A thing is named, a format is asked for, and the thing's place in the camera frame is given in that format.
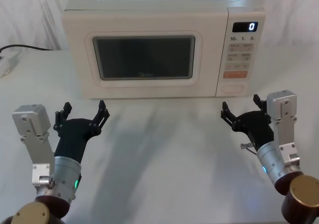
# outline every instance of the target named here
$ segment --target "white microwave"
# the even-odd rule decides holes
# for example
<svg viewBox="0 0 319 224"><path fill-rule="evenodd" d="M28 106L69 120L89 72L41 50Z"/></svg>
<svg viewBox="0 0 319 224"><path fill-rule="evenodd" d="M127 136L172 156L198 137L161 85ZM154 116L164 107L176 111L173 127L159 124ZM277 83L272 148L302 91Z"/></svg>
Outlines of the white microwave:
<svg viewBox="0 0 319 224"><path fill-rule="evenodd" d="M70 0L62 22L87 98L242 96L260 0Z"/></svg>

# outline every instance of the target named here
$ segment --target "brass cylinder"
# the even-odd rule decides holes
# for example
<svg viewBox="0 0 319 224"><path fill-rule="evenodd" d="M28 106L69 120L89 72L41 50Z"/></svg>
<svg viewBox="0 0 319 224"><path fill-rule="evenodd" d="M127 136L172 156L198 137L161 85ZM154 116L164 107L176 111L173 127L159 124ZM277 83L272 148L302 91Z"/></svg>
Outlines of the brass cylinder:
<svg viewBox="0 0 319 224"><path fill-rule="evenodd" d="M319 215L319 180L307 175L293 179L281 211L290 224L314 223Z"/></svg>

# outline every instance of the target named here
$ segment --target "table surface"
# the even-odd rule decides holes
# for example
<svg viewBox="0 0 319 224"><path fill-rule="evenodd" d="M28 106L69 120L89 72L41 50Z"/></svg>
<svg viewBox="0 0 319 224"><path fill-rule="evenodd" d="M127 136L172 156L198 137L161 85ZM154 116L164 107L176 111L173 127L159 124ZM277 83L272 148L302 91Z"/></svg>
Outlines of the table surface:
<svg viewBox="0 0 319 224"><path fill-rule="evenodd" d="M227 101L239 115L256 110L252 95L297 94L295 141L306 174L319 177L319 47L260 47L250 95L242 98L105 100L111 117L92 138L68 224L227 224L282 222L278 194L248 142L220 118ZM51 122L65 102L70 118L95 115L66 51L32 51L0 79L0 220L32 201L31 160L11 113L45 105ZM57 133L50 143L55 149Z"/></svg>

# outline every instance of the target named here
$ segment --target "white backdrop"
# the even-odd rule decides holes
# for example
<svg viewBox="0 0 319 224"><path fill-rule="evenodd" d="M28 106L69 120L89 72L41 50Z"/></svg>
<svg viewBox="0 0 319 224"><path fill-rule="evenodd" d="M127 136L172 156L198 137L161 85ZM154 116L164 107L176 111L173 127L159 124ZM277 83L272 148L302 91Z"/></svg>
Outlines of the white backdrop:
<svg viewBox="0 0 319 224"><path fill-rule="evenodd" d="M67 49L60 16L68 0L0 0L0 47ZM264 0L266 45L319 44L317 0Z"/></svg>

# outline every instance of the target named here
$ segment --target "orange button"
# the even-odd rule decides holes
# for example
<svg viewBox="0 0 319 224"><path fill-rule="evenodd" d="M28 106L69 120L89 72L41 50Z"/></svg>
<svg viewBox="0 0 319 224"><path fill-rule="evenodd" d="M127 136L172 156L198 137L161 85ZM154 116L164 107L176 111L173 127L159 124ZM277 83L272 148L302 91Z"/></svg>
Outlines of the orange button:
<svg viewBox="0 0 319 224"><path fill-rule="evenodd" d="M224 79L246 78L248 71L225 71Z"/></svg>

